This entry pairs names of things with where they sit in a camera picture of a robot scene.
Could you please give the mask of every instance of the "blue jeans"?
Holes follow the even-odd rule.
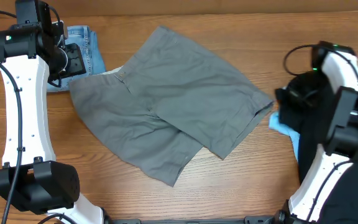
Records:
[[[47,92],[67,91],[69,90],[68,84],[71,81],[106,71],[102,55],[98,48],[98,37],[96,33],[88,26],[71,26],[67,27],[67,31],[68,38],[66,44],[76,43],[80,47],[86,73],[62,79],[61,88],[47,84]]]

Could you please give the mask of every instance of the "robotic arm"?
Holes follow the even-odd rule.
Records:
[[[0,63],[6,92],[7,137],[0,169],[0,196],[24,212],[59,217],[64,223],[139,223],[140,220],[114,220],[80,193],[80,181],[73,166],[56,162],[49,138],[46,86],[54,80],[85,73],[80,49],[65,45],[62,21],[51,22],[48,4],[38,0],[17,0],[17,24],[0,31]],[[320,42],[312,50],[312,66],[327,77],[336,95],[328,108],[326,126],[316,157],[301,187],[274,217],[246,217],[242,223],[310,223],[318,221],[325,203],[343,173],[358,159],[358,66],[349,47]],[[22,145],[18,149],[18,105],[22,98]],[[22,150],[17,164],[18,150]],[[15,170],[20,168],[17,184]],[[239,223],[233,220],[182,220],[164,223]]]

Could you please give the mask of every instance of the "black garment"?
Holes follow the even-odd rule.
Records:
[[[309,111],[294,112],[285,102],[280,105],[280,114],[283,114],[280,122],[300,132],[298,158],[301,182],[316,155],[319,123],[334,99],[328,82],[318,95],[322,100],[316,108]],[[336,184],[321,210],[318,223],[358,223],[358,164],[349,168]]]

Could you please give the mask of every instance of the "gray cloth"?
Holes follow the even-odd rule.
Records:
[[[105,146],[171,186],[202,146],[224,159],[272,107],[240,71],[166,27],[119,72],[75,80],[70,93]]]

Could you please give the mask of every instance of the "light blue cloth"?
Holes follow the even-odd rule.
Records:
[[[76,43],[80,47],[86,73],[62,79],[62,87],[60,88],[48,84],[47,92],[67,91],[69,90],[68,84],[71,81],[88,77],[90,75],[100,74],[106,71],[102,55],[99,51],[98,37],[96,33],[88,26],[67,27],[67,32],[68,37],[65,43]]]
[[[293,153],[295,154],[295,159],[298,161],[298,150],[299,150],[299,138],[300,134],[294,131],[292,128],[288,127],[285,124],[282,124],[278,120],[278,111],[272,113],[270,115],[270,119],[268,121],[268,128],[276,130],[286,136],[289,136],[292,141]]]

